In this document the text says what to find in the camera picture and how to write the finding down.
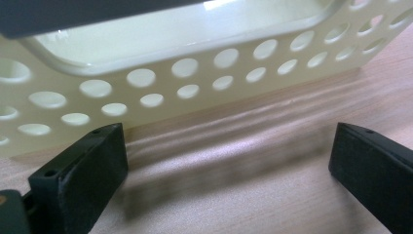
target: cream plastic basket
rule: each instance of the cream plastic basket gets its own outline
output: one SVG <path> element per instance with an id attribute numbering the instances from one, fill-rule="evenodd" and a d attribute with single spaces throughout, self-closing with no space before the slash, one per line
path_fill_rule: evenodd
<path id="1" fill-rule="evenodd" d="M 0 156 L 360 67 L 413 20 L 411 0 L 214 2 L 0 37 Z M 127 33 L 131 26 L 138 29 Z M 102 37 L 109 31 L 115 36 Z"/>

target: wooden table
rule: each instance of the wooden table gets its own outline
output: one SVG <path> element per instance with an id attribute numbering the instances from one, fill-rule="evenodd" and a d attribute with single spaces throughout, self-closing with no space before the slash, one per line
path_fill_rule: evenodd
<path id="1" fill-rule="evenodd" d="M 389 233 L 329 173 L 338 122 L 413 148 L 413 26 L 359 70 L 126 132 L 130 174 L 91 233 Z M 2 159 L 1 188 L 61 148 Z"/>

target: wood grain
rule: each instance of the wood grain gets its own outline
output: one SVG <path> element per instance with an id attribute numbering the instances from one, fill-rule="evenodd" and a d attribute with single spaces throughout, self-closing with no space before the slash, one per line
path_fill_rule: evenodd
<path id="1" fill-rule="evenodd" d="M 347 122 L 413 148 L 413 26 L 359 70 L 126 131 L 130 174 L 92 233 L 389 233 L 328 169 Z M 1 188 L 62 148 L 2 159 Z"/>

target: wooden surface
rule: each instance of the wooden surface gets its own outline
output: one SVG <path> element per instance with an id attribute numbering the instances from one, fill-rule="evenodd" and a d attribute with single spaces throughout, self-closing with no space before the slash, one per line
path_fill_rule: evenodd
<path id="1" fill-rule="evenodd" d="M 127 131 L 130 174 L 92 233 L 389 233 L 333 177 L 337 122 L 413 148 L 413 26 L 311 84 Z M 2 159 L 0 188 L 61 149 Z"/>

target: perforated plastic panel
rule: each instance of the perforated plastic panel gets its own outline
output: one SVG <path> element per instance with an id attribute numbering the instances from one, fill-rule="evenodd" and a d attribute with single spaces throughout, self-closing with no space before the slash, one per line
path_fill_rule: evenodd
<path id="1" fill-rule="evenodd" d="M 110 123 L 128 129 L 360 67 L 413 20 L 410 0 L 333 5 L 287 24 L 300 30 L 264 28 L 92 77 L 75 64 L 59 61 L 58 68 L 26 42 L 0 38 L 1 157 L 66 144 Z"/>

